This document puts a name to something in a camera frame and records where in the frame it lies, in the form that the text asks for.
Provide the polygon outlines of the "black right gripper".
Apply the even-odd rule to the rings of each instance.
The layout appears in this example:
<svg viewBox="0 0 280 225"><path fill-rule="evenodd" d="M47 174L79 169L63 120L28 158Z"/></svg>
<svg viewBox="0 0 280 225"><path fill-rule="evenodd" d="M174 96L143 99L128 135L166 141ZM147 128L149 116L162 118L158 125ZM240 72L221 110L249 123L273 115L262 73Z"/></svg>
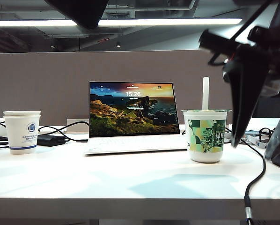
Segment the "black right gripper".
<svg viewBox="0 0 280 225"><path fill-rule="evenodd" d="M249 32L248 39L255 45L224 38L208 30L199 39L200 47L214 53L210 65L219 65L215 63L217 55L229 59L224 66L224 80L231 87L233 147L239 144L245 133L261 90L263 94L280 93L280 40L259 26Z"/></svg>

